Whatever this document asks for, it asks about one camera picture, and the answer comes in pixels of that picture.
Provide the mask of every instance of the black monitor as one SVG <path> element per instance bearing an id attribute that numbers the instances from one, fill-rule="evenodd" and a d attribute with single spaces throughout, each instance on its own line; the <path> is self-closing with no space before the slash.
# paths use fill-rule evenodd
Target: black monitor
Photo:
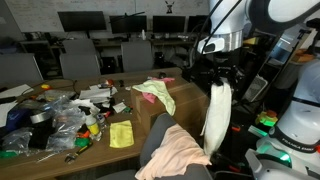
<path id="1" fill-rule="evenodd" d="M 64 11 L 58 15 L 65 32 L 107 29 L 102 11 Z"/>
<path id="2" fill-rule="evenodd" d="M 189 16 L 188 21 L 188 32 L 200 32 L 204 22 L 206 21 L 207 16 Z M 211 20 L 209 19 L 204 32 L 209 33 L 211 30 Z"/>
<path id="3" fill-rule="evenodd" d="M 113 34 L 147 31 L 147 16 L 110 16 Z"/>
<path id="4" fill-rule="evenodd" d="M 185 16 L 153 16 L 154 33 L 184 32 Z"/>

